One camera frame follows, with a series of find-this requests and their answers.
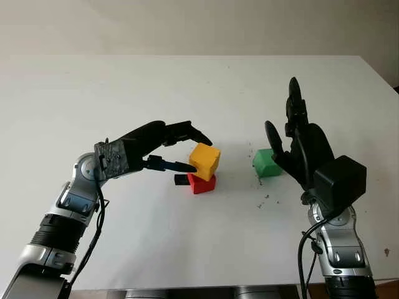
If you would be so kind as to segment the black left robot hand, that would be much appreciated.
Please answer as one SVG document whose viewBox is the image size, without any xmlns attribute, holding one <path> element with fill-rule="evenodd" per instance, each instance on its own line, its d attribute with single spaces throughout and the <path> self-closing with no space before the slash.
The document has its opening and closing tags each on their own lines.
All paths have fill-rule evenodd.
<svg viewBox="0 0 399 299">
<path fill-rule="evenodd" d="M 213 143 L 202 132 L 194 128 L 190 121 L 167 125 L 164 121 L 152 121 L 123 137 L 123 146 L 130 172 L 151 169 L 155 171 L 172 170 L 181 173 L 194 173 L 196 168 L 186 163 L 165 161 L 154 156 L 152 151 L 160 146 L 173 146 L 181 141 L 193 140 L 211 146 Z"/>
</svg>

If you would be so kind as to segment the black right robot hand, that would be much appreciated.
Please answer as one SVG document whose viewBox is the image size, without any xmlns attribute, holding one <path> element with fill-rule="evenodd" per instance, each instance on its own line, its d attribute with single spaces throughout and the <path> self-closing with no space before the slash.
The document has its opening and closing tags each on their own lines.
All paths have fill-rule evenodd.
<svg viewBox="0 0 399 299">
<path fill-rule="evenodd" d="M 272 159 L 306 191 L 314 187 L 315 170 L 334 160 L 334 154 L 321 127 L 308 121 L 306 103 L 295 77 L 289 82 L 286 116 L 284 129 L 286 136 L 292 139 L 290 151 L 283 150 L 275 126 L 270 121 L 265 122 Z"/>
</svg>

